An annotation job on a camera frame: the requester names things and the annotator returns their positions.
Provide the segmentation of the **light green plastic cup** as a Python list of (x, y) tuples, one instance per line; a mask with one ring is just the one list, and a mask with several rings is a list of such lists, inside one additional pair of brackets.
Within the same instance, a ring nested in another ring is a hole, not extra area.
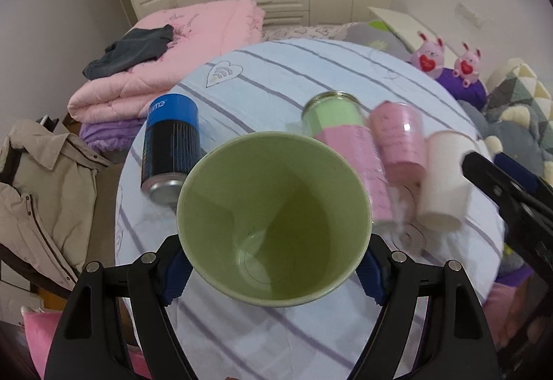
[(314, 138), (258, 132), (205, 155), (187, 175), (177, 232), (193, 269), (218, 292), (262, 307), (324, 297), (362, 261), (366, 189)]

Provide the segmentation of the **white paper cup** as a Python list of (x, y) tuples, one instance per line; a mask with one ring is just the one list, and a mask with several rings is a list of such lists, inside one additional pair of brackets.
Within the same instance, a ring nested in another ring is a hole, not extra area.
[(475, 142), (461, 132), (444, 130), (427, 138), (428, 167), (421, 183), (416, 218), (433, 231), (454, 231), (464, 222), (471, 186), (462, 161)]

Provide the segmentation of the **grey plush toy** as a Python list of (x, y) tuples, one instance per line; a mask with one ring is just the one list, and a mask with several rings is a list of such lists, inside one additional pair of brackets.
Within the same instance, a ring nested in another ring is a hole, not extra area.
[(461, 108), (474, 123), (488, 152), (500, 152), (552, 183), (552, 121), (531, 100), (501, 103), (489, 100), (482, 110), (466, 101)]

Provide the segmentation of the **purple cushion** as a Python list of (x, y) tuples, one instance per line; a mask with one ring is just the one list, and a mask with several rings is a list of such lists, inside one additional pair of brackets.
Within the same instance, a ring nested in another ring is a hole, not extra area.
[(457, 101), (467, 102), (479, 111), (484, 109), (487, 102), (487, 93), (480, 80), (470, 84), (469, 87), (464, 87), (461, 77), (453, 76), (452, 69), (444, 68), (437, 78), (437, 83), (444, 87)]

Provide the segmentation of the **right pink bunny plush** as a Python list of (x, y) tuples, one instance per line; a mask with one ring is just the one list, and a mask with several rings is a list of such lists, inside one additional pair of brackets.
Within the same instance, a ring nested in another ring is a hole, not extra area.
[(465, 50), (454, 62), (453, 76), (462, 81), (465, 89), (479, 80), (482, 53), (479, 48), (470, 48), (466, 42), (462, 42)]

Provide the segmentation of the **pink bunny plush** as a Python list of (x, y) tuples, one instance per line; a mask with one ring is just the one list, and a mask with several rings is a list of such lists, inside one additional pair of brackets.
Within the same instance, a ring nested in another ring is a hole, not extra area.
[(419, 31), (417, 34), (423, 43), (412, 53), (410, 63), (423, 73), (437, 80), (444, 69), (444, 42), (439, 36), (435, 40), (430, 40), (422, 31)]
[(465, 89), (479, 80), (482, 53), (479, 48), (470, 48), (466, 42), (462, 42), (465, 50), (454, 62), (453, 76), (462, 81)]

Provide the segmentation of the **small pink can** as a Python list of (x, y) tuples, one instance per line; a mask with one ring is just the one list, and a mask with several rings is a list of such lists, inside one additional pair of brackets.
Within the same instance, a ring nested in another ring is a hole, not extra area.
[(385, 101), (367, 118), (387, 179), (421, 183), (427, 173), (427, 146), (421, 113), (411, 105)]

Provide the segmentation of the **beige jacket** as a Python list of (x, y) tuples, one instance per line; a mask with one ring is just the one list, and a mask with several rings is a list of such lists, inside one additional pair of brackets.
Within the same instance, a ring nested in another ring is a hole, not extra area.
[(99, 175), (113, 167), (72, 133), (14, 123), (1, 147), (1, 251), (43, 289), (70, 291), (83, 270)]

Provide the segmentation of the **left pink bunny plush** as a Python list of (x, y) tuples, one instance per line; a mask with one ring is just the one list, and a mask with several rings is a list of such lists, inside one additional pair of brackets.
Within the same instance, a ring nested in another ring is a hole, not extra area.
[(435, 40), (430, 40), (422, 31), (419, 31), (417, 34), (423, 43), (412, 53), (410, 63), (423, 73), (437, 80), (444, 69), (444, 42), (439, 36)]

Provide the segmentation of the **pink green tin can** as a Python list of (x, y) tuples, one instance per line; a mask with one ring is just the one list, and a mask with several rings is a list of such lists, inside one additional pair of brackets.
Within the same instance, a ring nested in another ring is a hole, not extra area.
[(340, 154), (366, 189), (375, 224), (395, 220), (385, 170), (365, 124), (361, 104), (338, 91), (312, 97), (302, 111), (304, 131)]

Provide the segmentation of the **purple fuzzy blanket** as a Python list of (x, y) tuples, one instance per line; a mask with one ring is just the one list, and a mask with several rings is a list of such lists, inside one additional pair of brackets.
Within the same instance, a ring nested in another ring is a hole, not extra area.
[(144, 123), (145, 118), (83, 123), (79, 137), (99, 154), (107, 151), (127, 150)]

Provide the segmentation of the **blue black metal can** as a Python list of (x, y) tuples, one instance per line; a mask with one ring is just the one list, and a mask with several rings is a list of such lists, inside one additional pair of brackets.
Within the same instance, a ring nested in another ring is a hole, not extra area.
[(199, 160), (197, 105), (178, 93), (154, 99), (145, 126), (141, 191), (158, 205), (174, 207), (187, 175)]

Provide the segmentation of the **dark grey garment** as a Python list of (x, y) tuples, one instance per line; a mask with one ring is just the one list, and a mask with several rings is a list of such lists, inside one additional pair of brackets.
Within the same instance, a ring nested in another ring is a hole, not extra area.
[(83, 76), (96, 80), (123, 72), (145, 62), (158, 60), (174, 39), (174, 27), (134, 28), (104, 49), (104, 54), (86, 65)]

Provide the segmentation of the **pink folded quilt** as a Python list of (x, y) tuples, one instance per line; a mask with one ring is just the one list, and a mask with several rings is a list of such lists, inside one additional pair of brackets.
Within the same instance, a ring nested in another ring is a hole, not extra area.
[(262, 41), (265, 11), (254, 0), (195, 3), (160, 10), (137, 29), (174, 28), (174, 39), (156, 61), (88, 80), (70, 97), (68, 114), (81, 123), (143, 118), (148, 106), (202, 64)]

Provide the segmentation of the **white wall socket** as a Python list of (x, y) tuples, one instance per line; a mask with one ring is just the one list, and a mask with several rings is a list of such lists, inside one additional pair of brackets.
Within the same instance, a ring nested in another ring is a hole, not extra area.
[(465, 3), (458, 2), (454, 12), (476, 29), (481, 29), (484, 24), (484, 19)]

